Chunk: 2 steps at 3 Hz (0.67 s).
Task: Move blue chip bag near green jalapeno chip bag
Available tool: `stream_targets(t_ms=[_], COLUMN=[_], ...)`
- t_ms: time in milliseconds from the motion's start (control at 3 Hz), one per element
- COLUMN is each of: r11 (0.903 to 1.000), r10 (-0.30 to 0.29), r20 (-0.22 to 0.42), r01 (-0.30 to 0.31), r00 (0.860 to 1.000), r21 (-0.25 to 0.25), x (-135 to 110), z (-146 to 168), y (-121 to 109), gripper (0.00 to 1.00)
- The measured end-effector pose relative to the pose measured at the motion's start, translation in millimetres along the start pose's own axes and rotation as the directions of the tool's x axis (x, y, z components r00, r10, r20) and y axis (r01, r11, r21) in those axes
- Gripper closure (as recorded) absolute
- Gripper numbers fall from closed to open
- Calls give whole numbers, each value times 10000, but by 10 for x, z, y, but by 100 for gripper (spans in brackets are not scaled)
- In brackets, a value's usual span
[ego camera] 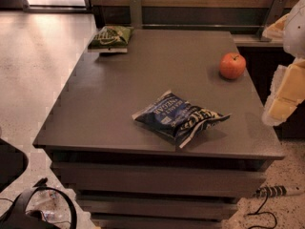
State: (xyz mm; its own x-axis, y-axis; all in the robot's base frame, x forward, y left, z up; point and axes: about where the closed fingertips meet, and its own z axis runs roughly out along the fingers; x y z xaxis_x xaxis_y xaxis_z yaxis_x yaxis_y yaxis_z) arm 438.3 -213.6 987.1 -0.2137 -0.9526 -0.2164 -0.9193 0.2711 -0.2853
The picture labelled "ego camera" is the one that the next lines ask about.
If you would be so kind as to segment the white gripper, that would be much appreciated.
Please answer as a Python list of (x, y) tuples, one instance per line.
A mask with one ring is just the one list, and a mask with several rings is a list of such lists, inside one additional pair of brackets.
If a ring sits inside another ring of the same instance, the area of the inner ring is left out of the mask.
[[(290, 13), (266, 27), (262, 36), (271, 40), (283, 39), (286, 53), (295, 58), (305, 58), (305, 0), (299, 0)], [(268, 126), (278, 126), (305, 100), (305, 60), (296, 59), (288, 67), (279, 65), (270, 91), (262, 121)]]

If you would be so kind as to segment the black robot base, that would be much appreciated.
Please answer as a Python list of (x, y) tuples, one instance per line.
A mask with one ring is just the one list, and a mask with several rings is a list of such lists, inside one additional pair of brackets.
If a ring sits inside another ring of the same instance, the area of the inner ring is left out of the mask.
[(25, 172), (28, 164), (25, 153), (0, 139), (0, 193)]

